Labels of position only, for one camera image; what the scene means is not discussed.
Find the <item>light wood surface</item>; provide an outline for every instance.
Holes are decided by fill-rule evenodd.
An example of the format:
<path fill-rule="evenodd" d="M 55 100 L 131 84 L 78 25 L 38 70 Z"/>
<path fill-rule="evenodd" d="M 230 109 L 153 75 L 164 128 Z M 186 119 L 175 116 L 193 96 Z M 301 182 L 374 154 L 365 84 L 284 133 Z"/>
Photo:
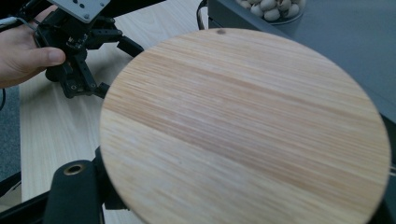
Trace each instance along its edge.
<path fill-rule="evenodd" d="M 101 148 L 147 223 L 365 223 L 389 143 L 342 69 L 265 33 L 168 39 L 136 58 L 103 104 Z"/>
<path fill-rule="evenodd" d="M 195 10 L 201 0 L 167 0 L 116 18 L 124 35 L 148 49 L 175 35 L 198 30 Z M 105 44 L 88 53 L 95 80 L 111 84 L 132 58 Z M 58 83 L 44 74 L 20 85 L 22 200 L 50 189 L 53 173 L 75 160 L 92 160 L 99 147 L 103 100 L 96 96 L 67 99 Z M 140 223 L 131 212 L 105 212 L 106 223 Z"/>

